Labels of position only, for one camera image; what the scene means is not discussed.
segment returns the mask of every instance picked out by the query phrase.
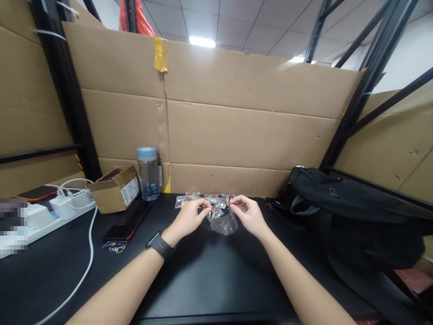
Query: label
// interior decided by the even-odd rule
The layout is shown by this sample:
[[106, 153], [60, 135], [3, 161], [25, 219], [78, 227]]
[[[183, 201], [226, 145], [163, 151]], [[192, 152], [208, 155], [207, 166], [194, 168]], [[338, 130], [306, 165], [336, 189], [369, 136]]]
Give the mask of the label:
[[138, 186], [138, 180], [136, 177], [134, 177], [128, 184], [125, 185], [123, 189], [120, 190], [125, 206], [128, 206], [128, 204], [135, 199], [139, 191], [140, 188]]
[[162, 186], [162, 167], [159, 165], [159, 186]]

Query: blue bottle cap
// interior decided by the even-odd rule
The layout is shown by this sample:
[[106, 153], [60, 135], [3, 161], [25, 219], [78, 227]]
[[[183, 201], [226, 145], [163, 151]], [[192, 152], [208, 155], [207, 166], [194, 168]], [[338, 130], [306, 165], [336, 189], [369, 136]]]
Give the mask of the blue bottle cap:
[[138, 161], [149, 162], [158, 159], [157, 149], [154, 147], [137, 148]]

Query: white wall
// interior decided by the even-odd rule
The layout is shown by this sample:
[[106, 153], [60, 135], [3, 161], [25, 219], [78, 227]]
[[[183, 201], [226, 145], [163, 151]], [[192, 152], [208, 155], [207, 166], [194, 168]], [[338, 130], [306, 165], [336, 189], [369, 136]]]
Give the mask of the white wall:
[[[86, 5], [83, 0], [77, 0], [84, 8]], [[114, 30], [119, 30], [120, 7], [115, 0], [93, 0], [102, 24]]]
[[[364, 46], [343, 65], [343, 69], [358, 70], [367, 53]], [[385, 76], [373, 90], [381, 93], [402, 89], [433, 67], [433, 13], [407, 25], [388, 64]]]

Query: black backpack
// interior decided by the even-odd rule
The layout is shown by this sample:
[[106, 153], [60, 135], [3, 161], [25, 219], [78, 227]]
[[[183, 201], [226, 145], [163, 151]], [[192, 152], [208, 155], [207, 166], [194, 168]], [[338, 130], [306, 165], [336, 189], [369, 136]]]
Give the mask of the black backpack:
[[279, 207], [307, 221], [336, 274], [395, 325], [421, 325], [386, 289], [391, 280], [431, 321], [425, 306], [394, 272], [424, 253], [433, 220], [379, 190], [334, 178], [316, 168], [293, 168]]

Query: left hand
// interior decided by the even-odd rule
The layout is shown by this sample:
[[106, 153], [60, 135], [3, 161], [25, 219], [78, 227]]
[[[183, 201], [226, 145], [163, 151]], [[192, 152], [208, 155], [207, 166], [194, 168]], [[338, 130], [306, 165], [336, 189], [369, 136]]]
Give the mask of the left hand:
[[[200, 214], [199, 206], [206, 206]], [[180, 212], [173, 223], [161, 234], [162, 239], [171, 247], [174, 247], [179, 240], [189, 235], [202, 223], [206, 215], [211, 211], [211, 204], [206, 199], [198, 199], [189, 202], [182, 202]]]

